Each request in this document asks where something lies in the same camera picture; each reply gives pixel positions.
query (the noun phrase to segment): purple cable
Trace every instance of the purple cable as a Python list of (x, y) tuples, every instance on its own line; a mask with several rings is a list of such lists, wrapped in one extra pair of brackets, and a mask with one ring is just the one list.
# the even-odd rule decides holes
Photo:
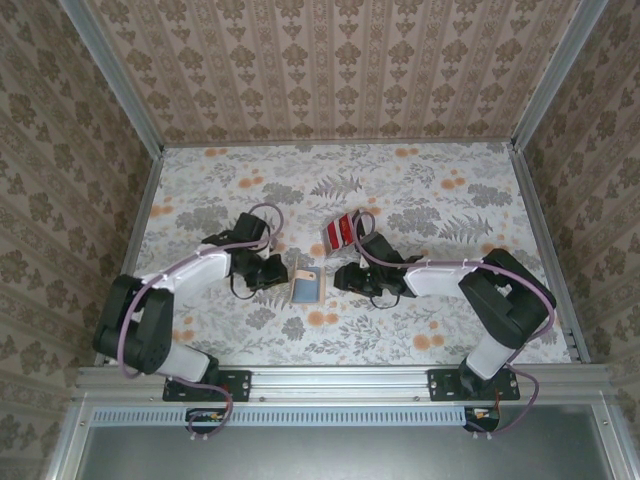
[(225, 399), (227, 401), (227, 412), (226, 412), (226, 415), (224, 416), (224, 418), (222, 419), (220, 424), (217, 427), (215, 427), (211, 432), (201, 435), (199, 433), (196, 433), (193, 430), (193, 421), (198, 417), (202, 417), (202, 416), (206, 415), (207, 412), (197, 412), (197, 413), (195, 413), (194, 415), (192, 415), (189, 418), (189, 423), (187, 424), (187, 430), (189, 431), (189, 433), (191, 435), (193, 435), (193, 438), (202, 438), (202, 437), (204, 437), (204, 435), (207, 435), (207, 437), (212, 437), (213, 435), (217, 435), (218, 433), (220, 433), (220, 431), (224, 428), (224, 426), (231, 419), (231, 414), (233, 413), (233, 398), (231, 397), (231, 394), (229, 392), (227, 392), (225, 389), (217, 387), (215, 385), (204, 385), (202, 383), (193, 383), (193, 382), (190, 382), (188, 380), (184, 380), (182, 378), (174, 378), (173, 380), (176, 381), (176, 382), (182, 383), (183, 385), (186, 385), (187, 387), (201, 388), (203, 390), (213, 390), (214, 392), (218, 392), (218, 393), (221, 393), (222, 395), (224, 395), (224, 397), (225, 397)]
[[(355, 225), (358, 225), (359, 222), (362, 221), (362, 215), (368, 215), (373, 217), (373, 215), (370, 212), (362, 212), (362, 214), (356, 215), (354, 218), (355, 221)], [(355, 232), (356, 229), (354, 227), (354, 221), (351, 220), (351, 217), (347, 217), (349, 220), (349, 227), (351, 228), (351, 231)], [(522, 278), (520, 275), (515, 274), (513, 272), (510, 272), (509, 270), (505, 270), (504, 268), (500, 268), (500, 267), (495, 267), (493, 265), (486, 265), (482, 262), (475, 262), (475, 261), (471, 261), (468, 262), (466, 260), (460, 262), (460, 261), (445, 261), (445, 260), (437, 260), (437, 261), (428, 261), (428, 262), (417, 262), (417, 263), (389, 263), (389, 262), (385, 262), (383, 260), (379, 260), (376, 257), (374, 257), (373, 255), (371, 255), (369, 252), (367, 252), (363, 247), (362, 244), (360, 243), (360, 239), (358, 238), (357, 235), (354, 235), (354, 242), (356, 244), (356, 246), (358, 247), (358, 251), (367, 259), (370, 260), (371, 262), (377, 263), (378, 265), (382, 265), (383, 267), (391, 267), (391, 268), (412, 268), (412, 267), (459, 267), (459, 266), (463, 266), (463, 267), (469, 267), (469, 268), (482, 268), (484, 270), (489, 270), (490, 272), (493, 273), (497, 273), (500, 275), (504, 275), (505, 277), (511, 278), (512, 280), (515, 280), (517, 282), (519, 282), (521, 285), (525, 286), (526, 288), (528, 288), (535, 296), (537, 296), (540, 301), (544, 304), (544, 306), (547, 309), (547, 312), (549, 313), (549, 321), (547, 322), (547, 324), (542, 327), (540, 330), (538, 330), (537, 332), (535, 332), (533, 335), (531, 335), (531, 338), (529, 338), (528, 342), (530, 342), (531, 340), (534, 340), (536, 338), (541, 337), (542, 335), (544, 335), (545, 333), (547, 333), (549, 330), (551, 330), (551, 328), (553, 327), (553, 323), (555, 322), (555, 311), (553, 309), (553, 305), (551, 305), (551, 302), (549, 301), (549, 299), (544, 295), (544, 293), (542, 293), (542, 291), (536, 287), (533, 283), (529, 282), (527, 279)], [(524, 416), (529, 412), (529, 410), (531, 410), (531, 408), (533, 407), (533, 404), (535, 403), (536, 399), (538, 398), (538, 393), (540, 391), (540, 384), (538, 383), (538, 380), (536, 380), (536, 378), (533, 375), (530, 375), (528, 373), (525, 373), (521, 370), (517, 370), (516, 368), (514, 368), (510, 362), (512, 362), (517, 356), (518, 354), (522, 351), (522, 349), (524, 348), (524, 346), (522, 348), (520, 348), (519, 350), (515, 351), (513, 353), (513, 355), (511, 355), (511, 357), (509, 357), (509, 359), (507, 360), (506, 363), (506, 367), (511, 370), (513, 373), (515, 373), (516, 375), (522, 375), (523, 377), (528, 378), (529, 380), (531, 380), (533, 382), (533, 386), (534, 386), (534, 390), (533, 390), (533, 394), (531, 395), (531, 398), (529, 399), (529, 403), (527, 403), (527, 406), (522, 410), (522, 412), (520, 412), (520, 415), (518, 415), (516, 417), (516, 419), (511, 422), (509, 425), (507, 425), (506, 427), (500, 428), (494, 432), (492, 432), (492, 434), (497, 434), (497, 433), (504, 433), (507, 432), (509, 430), (511, 430), (516, 424), (518, 424), (523, 418)]]
[(118, 365), (120, 366), (120, 371), (126, 378), (133, 379), (133, 378), (136, 378), (138, 375), (140, 375), (140, 372), (129, 373), (127, 371), (127, 368), (124, 364), (124, 344), (127, 338), (127, 331), (129, 330), (129, 324), (131, 323), (131, 317), (133, 316), (133, 313), (135, 312), (138, 304), (140, 303), (140, 300), (142, 300), (142, 297), (144, 297), (144, 295), (149, 291), (151, 287), (153, 287), (156, 283), (162, 280), (165, 275), (171, 275), (173, 272), (179, 270), (180, 268), (186, 265), (189, 265), (191, 262), (197, 260), (203, 255), (210, 255), (212, 253), (216, 253), (221, 250), (230, 250), (233, 248), (257, 247), (259, 245), (264, 244), (265, 242), (271, 242), (271, 240), (275, 239), (277, 235), (282, 231), (282, 228), (284, 227), (284, 215), (282, 213), (282, 210), (280, 210), (273, 203), (265, 202), (265, 203), (259, 203), (258, 205), (254, 205), (249, 210), (249, 213), (252, 213), (255, 209), (259, 207), (271, 207), (278, 213), (278, 216), (280, 217), (280, 224), (278, 225), (278, 228), (276, 228), (276, 230), (271, 235), (269, 235), (266, 239), (256, 240), (255, 242), (232, 243), (230, 245), (223, 245), (220, 247), (216, 246), (216, 247), (206, 248), (202, 250), (199, 254), (190, 255), (189, 257), (184, 258), (179, 262), (171, 265), (165, 271), (163, 271), (162, 273), (158, 274), (157, 276), (149, 280), (138, 291), (138, 293), (136, 293), (136, 295), (133, 297), (133, 300), (131, 301), (131, 305), (129, 305), (129, 308), (127, 309), (127, 312), (124, 316), (124, 321), (122, 322), (122, 329), (120, 331), (120, 337), (118, 339), (118, 349), (116, 351), (116, 360), (118, 361)]
[(515, 373), (516, 375), (521, 375), (523, 377), (526, 377), (533, 382), (533, 393), (531, 394), (531, 398), (529, 399), (529, 402), (527, 402), (527, 405), (522, 409), (520, 414), (518, 414), (518, 416), (515, 418), (515, 420), (513, 420), (506, 427), (499, 428), (497, 430), (494, 430), (493, 432), (488, 432), (477, 423), (467, 421), (468, 425), (471, 425), (473, 428), (475, 428), (479, 432), (487, 433), (491, 435), (499, 435), (501, 433), (508, 432), (513, 427), (515, 427), (518, 423), (520, 423), (520, 421), (525, 417), (527, 413), (529, 413), (529, 410), (531, 410), (531, 408), (533, 407), (533, 404), (536, 403), (536, 400), (538, 399), (538, 394), (540, 393), (540, 383), (538, 382), (536, 377), (526, 372), (523, 372), (522, 370), (516, 369), (513, 365), (507, 364), (507, 368), (511, 370), (513, 373)]

